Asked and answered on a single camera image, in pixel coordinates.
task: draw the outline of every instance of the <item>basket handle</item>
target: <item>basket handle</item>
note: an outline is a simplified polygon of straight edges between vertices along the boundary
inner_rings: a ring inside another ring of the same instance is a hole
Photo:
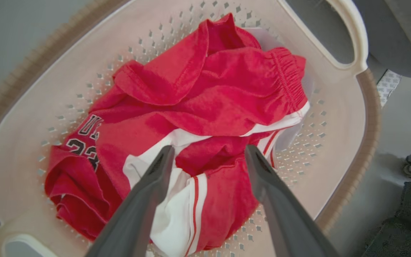
[[[36,220],[42,215],[41,207],[33,207],[11,221],[0,226],[0,257],[6,257],[5,245],[10,242],[24,242],[43,257],[57,257],[45,244],[39,242],[35,235],[37,226]]]
[[[312,40],[318,49],[324,49],[327,58],[333,60],[333,65],[341,70],[350,70],[354,75],[364,72],[367,69],[367,56],[369,55],[369,43],[367,41],[366,27],[364,21],[359,13],[356,5],[352,0],[327,0],[328,3],[337,11],[338,15],[344,22],[347,30],[349,31],[353,49],[354,60],[350,64],[339,63],[329,51],[327,51],[321,42],[313,36],[310,29],[303,23],[300,17],[292,10],[291,6],[285,0],[279,0],[286,10],[290,10],[291,16],[296,20],[296,23],[300,25],[300,28],[308,35],[311,34],[314,38]]]

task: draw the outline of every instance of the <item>gray floor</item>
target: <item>gray floor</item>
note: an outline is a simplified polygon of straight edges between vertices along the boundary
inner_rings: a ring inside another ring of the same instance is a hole
[[[0,0],[0,80],[30,49],[89,1]],[[376,62],[371,61],[370,68],[376,78],[384,72]],[[411,79],[403,78],[383,109],[382,136],[375,159],[331,232],[331,241],[342,256],[362,250],[368,232],[393,215],[405,181],[399,172],[401,158],[410,153]],[[7,250],[9,257],[38,256],[20,244],[11,243]]]

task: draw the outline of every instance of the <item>laundry basket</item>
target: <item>laundry basket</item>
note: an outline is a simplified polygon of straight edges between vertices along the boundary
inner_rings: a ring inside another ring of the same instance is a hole
[[[205,19],[231,12],[242,27],[265,28],[307,59],[311,110],[277,172],[327,233],[365,172],[378,140],[378,95],[367,70],[367,37],[352,0],[328,0],[344,20],[355,59],[334,59],[285,0],[99,0],[33,50],[0,89],[0,256],[23,241],[43,256],[83,256],[90,242],[58,220],[44,193],[52,145],[60,145],[128,60],[147,63]],[[221,248],[195,256],[273,256],[259,206]]]

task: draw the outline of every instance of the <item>wicker-textured rim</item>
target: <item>wicker-textured rim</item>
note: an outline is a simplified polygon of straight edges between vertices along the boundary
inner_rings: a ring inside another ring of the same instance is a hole
[[[95,0],[86,5],[68,23],[58,28],[45,42],[32,50],[0,86],[0,122],[20,96],[75,42],[95,25],[129,0]],[[369,69],[357,76],[364,95],[366,124],[360,148],[349,170],[333,196],[317,218],[317,224],[327,234],[333,227],[361,182],[375,153],[380,132],[380,102]]]

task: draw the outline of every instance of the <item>red clothing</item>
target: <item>red clothing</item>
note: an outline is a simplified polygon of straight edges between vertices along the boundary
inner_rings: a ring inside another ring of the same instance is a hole
[[[176,156],[176,166],[191,177],[207,175],[198,214],[203,225],[193,250],[220,247],[257,206],[245,145],[273,132],[242,135],[306,105],[304,65],[285,48],[262,51],[231,15],[202,22],[146,65],[126,63],[80,127],[52,147],[45,191],[58,217],[94,240],[131,190],[123,172],[127,158],[142,156],[181,129],[209,137],[189,142]]]

